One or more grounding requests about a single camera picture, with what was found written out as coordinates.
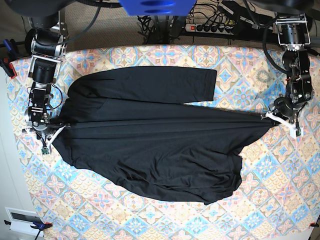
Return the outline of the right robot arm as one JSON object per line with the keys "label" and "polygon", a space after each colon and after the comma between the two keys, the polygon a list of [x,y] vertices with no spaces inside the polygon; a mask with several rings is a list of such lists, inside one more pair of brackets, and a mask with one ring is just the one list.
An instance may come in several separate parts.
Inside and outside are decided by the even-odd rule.
{"label": "right robot arm", "polygon": [[70,0],[7,0],[6,4],[15,13],[27,17],[34,32],[30,42],[31,63],[28,77],[32,79],[29,103],[25,110],[24,132],[35,133],[41,141],[43,155],[52,152],[51,145],[67,126],[52,123],[54,108],[51,88],[57,80],[69,38],[65,21],[65,7]]}

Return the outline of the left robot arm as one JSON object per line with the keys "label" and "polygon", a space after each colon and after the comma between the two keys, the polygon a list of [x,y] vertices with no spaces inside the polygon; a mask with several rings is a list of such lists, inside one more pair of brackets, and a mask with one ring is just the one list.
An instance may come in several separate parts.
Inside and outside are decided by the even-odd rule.
{"label": "left robot arm", "polygon": [[[299,124],[300,111],[312,100],[315,91],[310,74],[310,60],[307,45],[311,44],[307,15],[315,2],[313,0],[255,0],[255,5],[272,11],[275,17],[268,23],[260,23],[253,13],[249,15],[258,28],[263,29],[262,49],[271,65],[286,74],[285,94],[280,95],[262,118],[270,118],[285,125],[292,138],[303,136]],[[272,59],[267,50],[267,31],[275,27],[278,43],[285,47],[283,66]]]}

